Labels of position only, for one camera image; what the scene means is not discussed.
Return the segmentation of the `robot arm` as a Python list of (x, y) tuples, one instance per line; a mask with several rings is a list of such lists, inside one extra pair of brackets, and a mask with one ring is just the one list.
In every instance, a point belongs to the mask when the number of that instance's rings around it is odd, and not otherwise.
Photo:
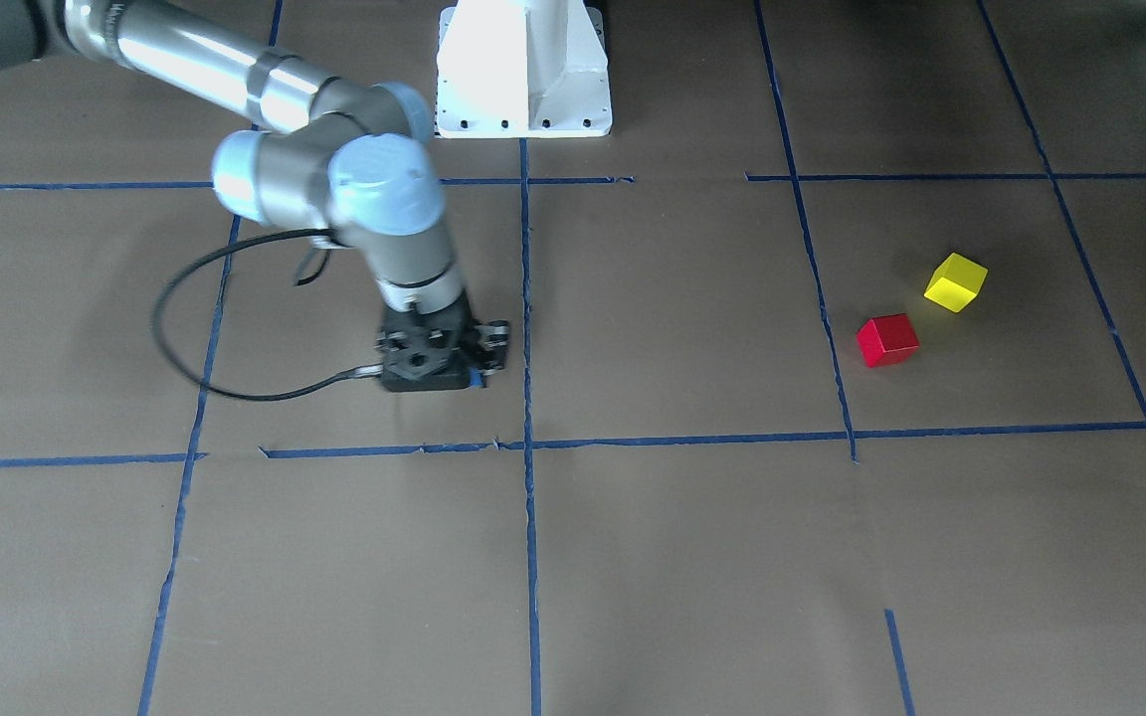
[(185, 379), (240, 398), (168, 344), (165, 309), (176, 288), (209, 263), (291, 239), (312, 244), (299, 285), (317, 280), (309, 262), (325, 265), (331, 251), (363, 255), (385, 304), (379, 361), (268, 393), (268, 402), (358, 379), (390, 393), (465, 390), (504, 370), (510, 326), (474, 317), (427, 151), (431, 110), (417, 91), (346, 81), (168, 1), (0, 1), (0, 72), (58, 55), (150, 76), (250, 123), (218, 145), (211, 186), (223, 208), (269, 233), (187, 265), (151, 312), (156, 349)]

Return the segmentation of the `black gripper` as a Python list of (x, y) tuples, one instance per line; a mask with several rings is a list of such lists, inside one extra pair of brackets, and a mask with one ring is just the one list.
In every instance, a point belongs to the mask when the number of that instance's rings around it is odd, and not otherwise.
[(468, 390), (473, 364), (466, 346), (477, 336), (477, 370), (505, 370), (512, 326), (505, 320), (474, 326), (472, 304), (464, 293), (440, 310), (424, 313), (418, 302), (405, 310), (382, 310), (376, 348), (380, 355), (379, 386), (387, 393)]

